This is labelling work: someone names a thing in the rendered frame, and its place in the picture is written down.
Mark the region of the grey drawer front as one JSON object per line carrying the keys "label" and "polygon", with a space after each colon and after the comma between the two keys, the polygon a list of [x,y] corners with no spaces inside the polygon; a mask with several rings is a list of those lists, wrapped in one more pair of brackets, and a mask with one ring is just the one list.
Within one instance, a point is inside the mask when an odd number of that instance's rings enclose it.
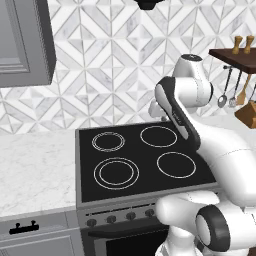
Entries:
{"label": "grey drawer front", "polygon": [[[22,226],[29,226],[31,221],[35,220],[39,225],[37,231],[10,235],[9,230],[16,227],[16,223]],[[31,236],[32,234],[44,234],[55,231],[63,231],[73,228],[78,228],[78,220],[75,211],[50,213],[41,216],[29,216],[26,218],[18,218],[12,220],[0,221],[0,240]]]}

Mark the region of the hanging metal spatula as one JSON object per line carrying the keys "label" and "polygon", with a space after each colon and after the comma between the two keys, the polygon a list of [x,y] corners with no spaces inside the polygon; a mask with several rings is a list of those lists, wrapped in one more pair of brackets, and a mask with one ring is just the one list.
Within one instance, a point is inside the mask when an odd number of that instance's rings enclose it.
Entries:
{"label": "hanging metal spatula", "polygon": [[241,75],[242,75],[242,70],[239,71],[239,75],[238,75],[238,78],[237,78],[237,81],[236,81],[236,85],[235,85],[234,94],[233,94],[233,96],[229,99],[229,107],[230,107],[230,108],[234,108],[234,107],[236,106],[236,92],[237,92],[237,89],[238,89],[238,86],[239,86],[239,82],[240,82],[240,79],[241,79]]}

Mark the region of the black extractor hood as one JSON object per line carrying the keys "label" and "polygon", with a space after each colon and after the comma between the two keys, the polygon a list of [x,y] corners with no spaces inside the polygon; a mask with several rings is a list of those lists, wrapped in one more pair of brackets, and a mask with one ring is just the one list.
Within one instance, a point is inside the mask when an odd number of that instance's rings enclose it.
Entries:
{"label": "black extractor hood", "polygon": [[141,10],[153,10],[157,3],[163,0],[134,0]]}

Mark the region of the grey oven door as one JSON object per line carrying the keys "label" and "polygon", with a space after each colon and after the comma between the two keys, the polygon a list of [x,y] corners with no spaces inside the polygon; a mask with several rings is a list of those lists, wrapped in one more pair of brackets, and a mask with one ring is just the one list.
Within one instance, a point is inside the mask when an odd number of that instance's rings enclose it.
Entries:
{"label": "grey oven door", "polygon": [[165,241],[167,230],[118,239],[93,238],[81,232],[84,256],[155,256]]}

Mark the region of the wooden shaker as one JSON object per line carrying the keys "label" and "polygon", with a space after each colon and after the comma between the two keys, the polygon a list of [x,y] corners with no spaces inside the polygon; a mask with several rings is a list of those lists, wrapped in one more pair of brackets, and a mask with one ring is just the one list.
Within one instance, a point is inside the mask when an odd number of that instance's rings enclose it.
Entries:
{"label": "wooden shaker", "polygon": [[244,48],[244,54],[250,54],[251,44],[254,40],[253,35],[249,35],[246,37],[246,46]]}
{"label": "wooden shaker", "polygon": [[243,39],[242,36],[235,36],[234,47],[232,49],[233,55],[237,55],[239,53],[239,45],[240,45],[242,39]]}

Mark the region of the hanging dark utensil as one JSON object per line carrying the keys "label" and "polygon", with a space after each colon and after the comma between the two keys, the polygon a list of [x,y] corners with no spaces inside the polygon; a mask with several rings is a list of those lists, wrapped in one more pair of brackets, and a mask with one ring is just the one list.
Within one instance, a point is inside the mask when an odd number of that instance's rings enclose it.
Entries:
{"label": "hanging dark utensil", "polygon": [[249,103],[250,101],[253,101],[253,100],[252,100],[252,97],[253,97],[253,95],[254,95],[255,91],[256,91],[256,82],[255,82],[255,85],[254,85],[254,87],[253,87],[253,90],[252,90],[251,96],[250,96],[250,98],[248,99],[248,103]]}

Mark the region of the hanging metal spoon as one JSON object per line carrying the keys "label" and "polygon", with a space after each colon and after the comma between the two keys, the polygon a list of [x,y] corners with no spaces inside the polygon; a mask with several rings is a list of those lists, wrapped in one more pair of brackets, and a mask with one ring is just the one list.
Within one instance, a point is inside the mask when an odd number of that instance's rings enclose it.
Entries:
{"label": "hanging metal spoon", "polygon": [[227,88],[228,88],[228,84],[229,84],[229,81],[230,81],[230,77],[231,77],[231,73],[232,73],[233,67],[232,67],[232,66],[227,66],[227,65],[225,65],[225,66],[224,66],[224,69],[228,69],[228,77],[227,77],[227,80],[226,80],[224,92],[223,92],[223,94],[218,98],[218,101],[217,101],[217,105],[218,105],[219,108],[223,108],[223,107],[225,106],[226,102],[227,102],[226,91],[227,91]]}

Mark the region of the grey wall cupboard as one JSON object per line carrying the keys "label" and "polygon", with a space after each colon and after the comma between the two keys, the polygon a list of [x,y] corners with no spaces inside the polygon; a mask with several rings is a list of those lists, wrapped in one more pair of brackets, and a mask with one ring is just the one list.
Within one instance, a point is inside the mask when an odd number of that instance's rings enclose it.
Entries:
{"label": "grey wall cupboard", "polygon": [[0,88],[50,85],[55,66],[47,0],[0,0]]}

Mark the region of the hanging wooden spatula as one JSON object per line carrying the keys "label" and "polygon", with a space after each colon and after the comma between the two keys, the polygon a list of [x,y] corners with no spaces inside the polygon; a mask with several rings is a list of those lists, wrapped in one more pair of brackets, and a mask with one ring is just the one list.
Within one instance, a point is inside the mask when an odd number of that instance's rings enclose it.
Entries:
{"label": "hanging wooden spatula", "polygon": [[249,84],[250,79],[251,79],[251,75],[248,75],[247,79],[246,79],[246,82],[245,82],[245,84],[243,86],[243,89],[241,90],[241,92],[237,96],[237,99],[236,99],[236,104],[237,105],[243,105],[244,104],[245,97],[246,97],[246,88],[247,88],[247,86]]}

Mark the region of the grey stove with black hob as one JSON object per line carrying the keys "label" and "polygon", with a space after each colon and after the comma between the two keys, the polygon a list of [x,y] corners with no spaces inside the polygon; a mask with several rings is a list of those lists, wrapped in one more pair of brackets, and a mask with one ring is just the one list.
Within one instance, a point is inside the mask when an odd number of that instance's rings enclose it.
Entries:
{"label": "grey stove with black hob", "polygon": [[[78,129],[75,167],[78,223],[87,235],[107,225],[160,223],[145,211],[155,212],[165,195],[218,191],[206,162],[170,121]],[[132,221],[126,219],[129,212],[136,214]],[[113,224],[106,221],[111,215]],[[96,226],[88,227],[89,219]]]}

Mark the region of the dark wooden shelf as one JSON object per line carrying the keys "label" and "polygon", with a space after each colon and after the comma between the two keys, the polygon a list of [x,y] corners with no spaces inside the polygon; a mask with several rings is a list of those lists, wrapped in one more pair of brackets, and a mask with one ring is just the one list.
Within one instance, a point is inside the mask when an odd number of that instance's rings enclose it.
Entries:
{"label": "dark wooden shelf", "polygon": [[251,48],[249,54],[245,54],[243,48],[237,55],[231,49],[210,49],[209,54],[242,72],[256,74],[256,48]]}

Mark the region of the grey cupboard door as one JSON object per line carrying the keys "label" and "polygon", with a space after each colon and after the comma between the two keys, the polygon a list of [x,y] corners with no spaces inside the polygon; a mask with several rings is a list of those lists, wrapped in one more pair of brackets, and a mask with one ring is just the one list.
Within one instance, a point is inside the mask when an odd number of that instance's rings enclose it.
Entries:
{"label": "grey cupboard door", "polygon": [[4,246],[0,256],[84,256],[84,251],[67,235]]}

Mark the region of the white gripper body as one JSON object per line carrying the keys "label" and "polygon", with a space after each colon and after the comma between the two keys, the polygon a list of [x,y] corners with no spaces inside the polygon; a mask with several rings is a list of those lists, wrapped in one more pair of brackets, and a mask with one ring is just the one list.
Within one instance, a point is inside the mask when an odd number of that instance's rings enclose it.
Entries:
{"label": "white gripper body", "polygon": [[160,118],[162,121],[166,121],[166,114],[160,107],[156,100],[152,100],[148,109],[148,113],[152,118]]}

